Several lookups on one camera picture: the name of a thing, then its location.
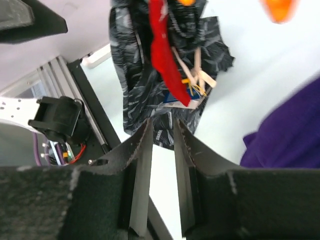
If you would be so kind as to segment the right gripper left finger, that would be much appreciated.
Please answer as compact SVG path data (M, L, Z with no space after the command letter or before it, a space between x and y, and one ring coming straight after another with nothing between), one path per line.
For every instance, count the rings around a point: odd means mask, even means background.
M147 230L153 123L92 165L0 170L3 240L138 240Z

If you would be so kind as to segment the red sock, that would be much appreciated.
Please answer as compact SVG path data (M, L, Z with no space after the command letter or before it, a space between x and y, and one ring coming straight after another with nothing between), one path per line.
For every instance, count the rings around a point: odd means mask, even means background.
M188 106L191 98L187 93L182 77L176 65L168 37L168 4L165 0L151 0L149 22L153 33L151 43L151 63L160 73L170 93L184 106Z

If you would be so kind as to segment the white round clip hanger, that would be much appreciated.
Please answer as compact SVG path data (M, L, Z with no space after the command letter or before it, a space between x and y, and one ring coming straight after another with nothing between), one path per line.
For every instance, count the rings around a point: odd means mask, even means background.
M298 0L170 0L169 8L178 19L216 15L232 21L284 24L294 15Z

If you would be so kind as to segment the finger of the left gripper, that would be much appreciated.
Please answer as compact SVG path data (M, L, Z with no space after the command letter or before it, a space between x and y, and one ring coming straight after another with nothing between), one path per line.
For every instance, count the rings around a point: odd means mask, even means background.
M2 44L20 44L67 32L66 20L39 0L0 1Z

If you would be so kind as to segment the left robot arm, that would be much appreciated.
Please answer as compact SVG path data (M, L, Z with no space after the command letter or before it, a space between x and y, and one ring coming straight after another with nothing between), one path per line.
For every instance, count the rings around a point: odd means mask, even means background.
M66 20L38 0L0 2L0 42L21 44L68 32ZM82 100L59 98L0 98L0 121L41 133L50 141L84 143L90 125Z

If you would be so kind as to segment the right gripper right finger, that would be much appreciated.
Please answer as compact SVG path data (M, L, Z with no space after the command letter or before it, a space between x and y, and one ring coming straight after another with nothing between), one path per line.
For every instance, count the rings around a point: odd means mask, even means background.
M317 240L317 169L243 168L174 121L182 236L188 240Z

